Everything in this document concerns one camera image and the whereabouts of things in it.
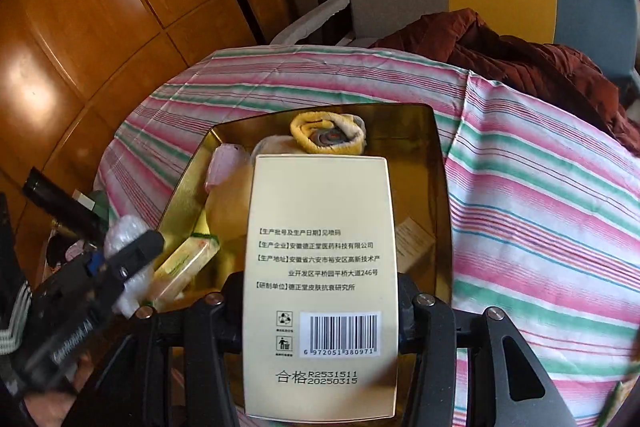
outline barcode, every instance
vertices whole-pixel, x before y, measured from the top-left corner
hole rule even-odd
[[[301,357],[380,355],[380,312],[300,314]]]

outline tablecloth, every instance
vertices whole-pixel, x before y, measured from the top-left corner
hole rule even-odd
[[[427,103],[440,134],[454,252],[452,304],[505,309],[578,425],[596,423],[631,362],[640,321],[640,164],[551,105],[416,55],[320,46],[216,52],[122,124],[95,182],[111,217],[158,224],[214,124],[271,111]],[[466,386],[466,358],[458,382]],[[464,425],[466,393],[454,425]]]

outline pink object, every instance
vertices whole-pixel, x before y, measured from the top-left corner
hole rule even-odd
[[[207,180],[204,189],[209,194],[211,187],[220,185],[240,166],[249,163],[249,155],[240,145],[223,143],[213,151],[209,169],[207,169]]]

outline screw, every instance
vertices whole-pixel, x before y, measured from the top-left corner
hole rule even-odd
[[[501,321],[504,318],[504,311],[496,306],[491,306],[486,311],[487,316],[494,321]]]
[[[222,293],[218,293],[218,292],[210,293],[204,298],[204,301],[209,306],[218,306],[225,301],[225,296],[223,296]]]
[[[416,296],[415,301],[421,306],[433,306],[436,303],[436,298],[428,293],[421,293]]]
[[[140,306],[136,311],[136,317],[139,319],[148,319],[154,314],[154,309],[151,306]]]

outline armrest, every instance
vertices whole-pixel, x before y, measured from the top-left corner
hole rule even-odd
[[[317,6],[293,24],[284,28],[273,38],[271,44],[295,44],[308,37],[311,33],[321,28],[335,14],[344,10],[350,1],[327,0],[323,2],[320,6]]]

